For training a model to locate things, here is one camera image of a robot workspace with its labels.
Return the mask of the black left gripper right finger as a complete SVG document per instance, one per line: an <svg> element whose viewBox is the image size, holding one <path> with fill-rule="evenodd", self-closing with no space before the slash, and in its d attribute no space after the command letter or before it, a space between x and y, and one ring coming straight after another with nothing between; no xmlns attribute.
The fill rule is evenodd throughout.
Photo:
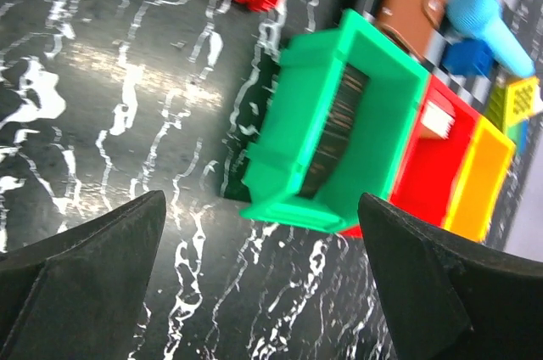
<svg viewBox="0 0 543 360"><path fill-rule="evenodd" d="M399 359L540 359L542 265L428 224L372 194L358 216Z"/></svg>

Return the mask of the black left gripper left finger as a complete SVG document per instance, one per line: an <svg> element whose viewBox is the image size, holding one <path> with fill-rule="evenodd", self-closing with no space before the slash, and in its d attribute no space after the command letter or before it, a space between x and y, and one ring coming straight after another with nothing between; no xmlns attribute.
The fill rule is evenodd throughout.
<svg viewBox="0 0 543 360"><path fill-rule="evenodd" d="M161 190L1 255L3 359L126 359L165 226Z"/></svg>

